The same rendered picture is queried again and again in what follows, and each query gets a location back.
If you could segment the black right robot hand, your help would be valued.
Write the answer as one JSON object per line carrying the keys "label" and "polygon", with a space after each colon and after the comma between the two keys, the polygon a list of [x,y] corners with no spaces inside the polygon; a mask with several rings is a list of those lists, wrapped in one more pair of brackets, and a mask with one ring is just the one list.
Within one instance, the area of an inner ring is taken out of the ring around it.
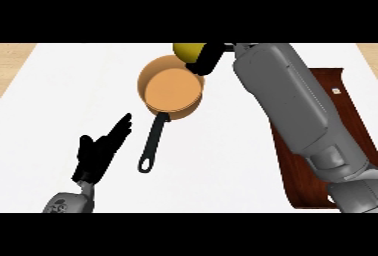
{"label": "black right robot hand", "polygon": [[209,75],[216,68],[223,53],[232,51],[234,44],[207,43],[201,49],[197,61],[194,63],[188,63],[187,68],[200,76]]}

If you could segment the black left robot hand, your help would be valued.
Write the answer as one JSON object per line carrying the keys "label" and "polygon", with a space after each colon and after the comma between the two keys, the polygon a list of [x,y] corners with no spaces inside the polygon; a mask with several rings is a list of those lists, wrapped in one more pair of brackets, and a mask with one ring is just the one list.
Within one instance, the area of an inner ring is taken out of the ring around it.
{"label": "black left robot hand", "polygon": [[89,184],[97,184],[101,181],[114,155],[130,133],[132,114],[128,113],[110,133],[98,140],[94,140],[89,135],[80,137],[79,165],[73,175],[73,181],[76,183],[88,182]]}

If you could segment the yellow lemon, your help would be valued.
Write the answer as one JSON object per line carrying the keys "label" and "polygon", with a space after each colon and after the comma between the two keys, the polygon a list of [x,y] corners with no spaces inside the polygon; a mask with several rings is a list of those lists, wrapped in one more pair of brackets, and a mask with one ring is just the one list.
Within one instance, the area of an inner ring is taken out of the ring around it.
{"label": "yellow lemon", "polygon": [[175,43],[173,44],[175,54],[185,63],[197,62],[203,48],[204,48],[204,43]]}

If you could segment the dark brown wooden tray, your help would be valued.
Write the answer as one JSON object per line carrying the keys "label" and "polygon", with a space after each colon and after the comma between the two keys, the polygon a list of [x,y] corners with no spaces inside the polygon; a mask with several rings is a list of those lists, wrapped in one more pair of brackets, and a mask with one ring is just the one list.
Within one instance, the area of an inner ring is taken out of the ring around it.
{"label": "dark brown wooden tray", "polygon": [[[355,108],[355,104],[345,87],[345,69],[312,68],[311,71],[334,102],[343,124],[355,137],[371,163],[378,167],[378,149],[374,145],[359,112]],[[290,151],[275,126],[271,126],[271,128],[284,189],[291,206],[297,209],[336,209],[336,204],[328,200],[328,183],[321,181],[315,176],[303,157]]]}

